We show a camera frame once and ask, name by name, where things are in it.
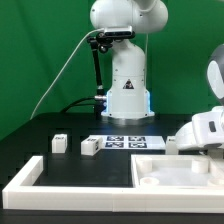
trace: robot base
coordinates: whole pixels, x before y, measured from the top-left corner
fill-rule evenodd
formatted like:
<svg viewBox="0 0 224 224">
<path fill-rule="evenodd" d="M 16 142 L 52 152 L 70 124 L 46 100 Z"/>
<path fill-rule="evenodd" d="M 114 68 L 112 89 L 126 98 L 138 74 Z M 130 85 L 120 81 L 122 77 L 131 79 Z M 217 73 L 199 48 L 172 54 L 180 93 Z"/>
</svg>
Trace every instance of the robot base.
<svg viewBox="0 0 224 224">
<path fill-rule="evenodd" d="M 114 118 L 110 116 L 101 116 L 103 122 L 112 123 L 121 126 L 128 125 L 144 125 L 154 121 L 155 113 L 151 112 L 147 117 L 139 119 L 125 119 L 125 118 Z"/>
</svg>

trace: white block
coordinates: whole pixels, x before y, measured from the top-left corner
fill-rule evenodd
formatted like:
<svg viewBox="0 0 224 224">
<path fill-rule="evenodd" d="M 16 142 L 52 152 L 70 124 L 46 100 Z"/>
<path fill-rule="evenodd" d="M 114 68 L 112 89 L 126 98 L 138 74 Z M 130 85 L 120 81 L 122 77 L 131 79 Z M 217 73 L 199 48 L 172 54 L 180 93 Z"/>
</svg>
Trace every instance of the white block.
<svg viewBox="0 0 224 224">
<path fill-rule="evenodd" d="M 178 155 L 179 150 L 176 145 L 175 136 L 167 136 L 166 140 L 166 155 Z"/>
<path fill-rule="evenodd" d="M 81 155 L 93 156 L 102 148 L 103 138 L 90 136 L 81 143 Z"/>
<path fill-rule="evenodd" d="M 66 134 L 55 135 L 52 140 L 52 153 L 65 153 L 67 144 Z"/>
</svg>

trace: white frame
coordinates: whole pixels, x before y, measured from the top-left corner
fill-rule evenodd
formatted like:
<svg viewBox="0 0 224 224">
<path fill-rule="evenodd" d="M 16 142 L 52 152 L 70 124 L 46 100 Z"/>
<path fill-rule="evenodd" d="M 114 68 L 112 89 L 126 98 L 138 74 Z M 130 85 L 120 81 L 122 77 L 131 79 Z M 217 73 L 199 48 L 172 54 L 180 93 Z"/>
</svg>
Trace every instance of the white frame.
<svg viewBox="0 0 224 224">
<path fill-rule="evenodd" d="M 34 156 L 3 190 L 4 209 L 224 213 L 224 188 L 32 186 L 43 171 Z"/>
</svg>

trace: black cable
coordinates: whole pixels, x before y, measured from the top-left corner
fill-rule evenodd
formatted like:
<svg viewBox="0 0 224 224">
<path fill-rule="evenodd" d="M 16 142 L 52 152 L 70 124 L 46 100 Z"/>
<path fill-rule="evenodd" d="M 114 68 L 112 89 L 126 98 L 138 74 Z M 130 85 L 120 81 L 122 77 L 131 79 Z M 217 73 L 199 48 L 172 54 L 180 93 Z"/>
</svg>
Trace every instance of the black cable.
<svg viewBox="0 0 224 224">
<path fill-rule="evenodd" d="M 74 101 L 73 103 L 69 104 L 69 105 L 68 105 L 67 107 L 65 107 L 64 109 L 62 109 L 62 110 L 60 111 L 60 113 L 66 113 L 67 110 L 69 110 L 71 107 L 76 106 L 78 103 L 81 103 L 81 102 L 86 101 L 86 100 L 94 100 L 94 99 L 95 99 L 94 97 L 86 97 L 86 98 L 81 98 L 81 99 L 79 99 L 79 100 L 76 100 L 76 101 Z"/>
</svg>

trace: white box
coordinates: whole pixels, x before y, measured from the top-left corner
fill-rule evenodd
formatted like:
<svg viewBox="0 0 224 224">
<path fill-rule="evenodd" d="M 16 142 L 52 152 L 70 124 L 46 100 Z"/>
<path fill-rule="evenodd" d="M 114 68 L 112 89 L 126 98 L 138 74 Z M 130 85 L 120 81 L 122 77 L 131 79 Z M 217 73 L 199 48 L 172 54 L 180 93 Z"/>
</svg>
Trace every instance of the white box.
<svg viewBox="0 0 224 224">
<path fill-rule="evenodd" d="M 65 153 L 67 144 L 66 134 L 55 135 L 52 140 L 52 153 Z"/>
</svg>

